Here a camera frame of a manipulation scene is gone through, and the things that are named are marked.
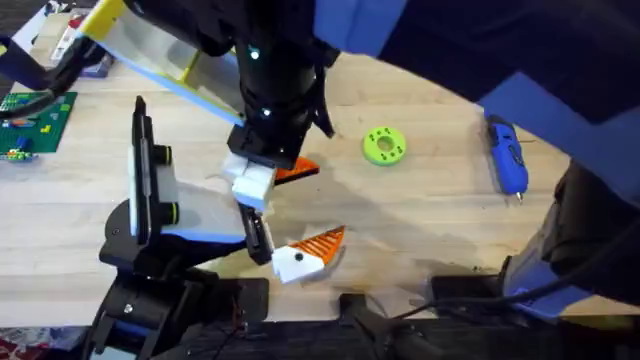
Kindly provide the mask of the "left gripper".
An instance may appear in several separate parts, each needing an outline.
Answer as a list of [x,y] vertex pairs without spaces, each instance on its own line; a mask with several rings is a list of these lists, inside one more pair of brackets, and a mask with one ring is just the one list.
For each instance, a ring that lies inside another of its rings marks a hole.
[[274,250],[259,211],[268,207],[275,168],[227,155],[222,170],[235,198],[228,188],[178,181],[172,166],[144,170],[131,165],[128,198],[107,219],[99,260],[124,273],[166,279],[245,250],[258,265],[271,261],[283,284],[320,273],[334,262],[344,225]]

